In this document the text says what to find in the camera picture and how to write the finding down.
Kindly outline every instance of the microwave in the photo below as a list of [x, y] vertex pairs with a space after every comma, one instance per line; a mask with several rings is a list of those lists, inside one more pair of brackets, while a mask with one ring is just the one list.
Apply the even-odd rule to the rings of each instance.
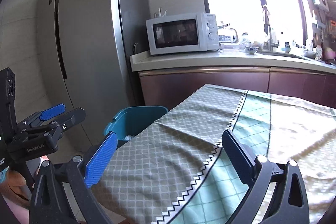
[[151, 55], [219, 49], [216, 16], [190, 13], [146, 21]]

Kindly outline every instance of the teal plastic bin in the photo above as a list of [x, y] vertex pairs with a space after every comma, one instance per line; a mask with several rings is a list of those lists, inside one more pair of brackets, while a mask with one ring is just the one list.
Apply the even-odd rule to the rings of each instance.
[[104, 129], [104, 136], [113, 131], [118, 137], [118, 147], [124, 145], [141, 131], [149, 127], [155, 120], [168, 112], [164, 106], [127, 107], [119, 111], [112, 122]]

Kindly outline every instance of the blue gripper pad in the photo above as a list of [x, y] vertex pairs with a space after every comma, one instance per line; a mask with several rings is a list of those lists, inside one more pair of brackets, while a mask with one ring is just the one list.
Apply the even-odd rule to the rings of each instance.
[[100, 177], [104, 173], [106, 166], [113, 156], [113, 153], [117, 149], [117, 145], [117, 135], [114, 132], [110, 132], [89, 163], [86, 165], [84, 182], [88, 189], [99, 182]]
[[41, 121], [47, 121], [52, 119], [53, 117], [56, 117], [57, 115], [60, 115], [65, 112], [65, 105], [59, 104], [57, 106], [54, 106], [50, 109], [47, 109], [42, 112], [40, 115], [40, 120]]

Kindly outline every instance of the microwave knob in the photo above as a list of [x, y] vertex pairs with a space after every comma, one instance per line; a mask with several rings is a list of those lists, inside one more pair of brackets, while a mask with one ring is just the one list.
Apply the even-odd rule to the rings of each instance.
[[215, 39], [217, 38], [217, 34], [214, 33], [214, 32], [211, 32], [211, 33], [209, 34], [209, 38], [210, 38], [211, 40], [215, 40]]
[[215, 22], [213, 20], [210, 20], [207, 25], [210, 29], [212, 29], [215, 27]]

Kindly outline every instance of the refrigerator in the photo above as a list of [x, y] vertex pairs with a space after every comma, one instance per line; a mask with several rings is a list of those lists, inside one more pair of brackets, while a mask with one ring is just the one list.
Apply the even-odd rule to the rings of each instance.
[[148, 0], [38, 0], [39, 62], [53, 105], [82, 107], [86, 119], [67, 132], [78, 151], [103, 139], [123, 108], [144, 105], [129, 56], [149, 49]]

